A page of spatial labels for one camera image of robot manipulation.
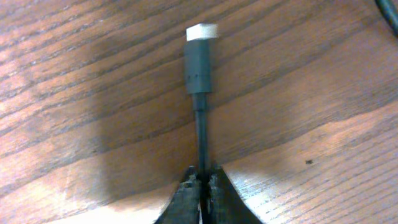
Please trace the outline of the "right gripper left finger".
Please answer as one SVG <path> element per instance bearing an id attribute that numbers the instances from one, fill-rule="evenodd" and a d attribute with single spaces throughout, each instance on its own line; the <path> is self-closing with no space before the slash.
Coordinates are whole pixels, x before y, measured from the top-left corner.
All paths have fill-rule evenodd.
<path id="1" fill-rule="evenodd" d="M 200 192 L 201 182 L 197 179 L 197 171 L 190 166 L 155 224 L 199 224 Z"/>

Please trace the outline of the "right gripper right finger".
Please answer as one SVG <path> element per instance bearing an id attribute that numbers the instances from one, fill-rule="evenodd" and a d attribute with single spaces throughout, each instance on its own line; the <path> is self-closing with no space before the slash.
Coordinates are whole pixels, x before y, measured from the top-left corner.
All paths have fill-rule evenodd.
<path id="1" fill-rule="evenodd" d="M 262 224 L 246 206 L 222 167 L 212 170 L 209 186 L 210 223 Z"/>

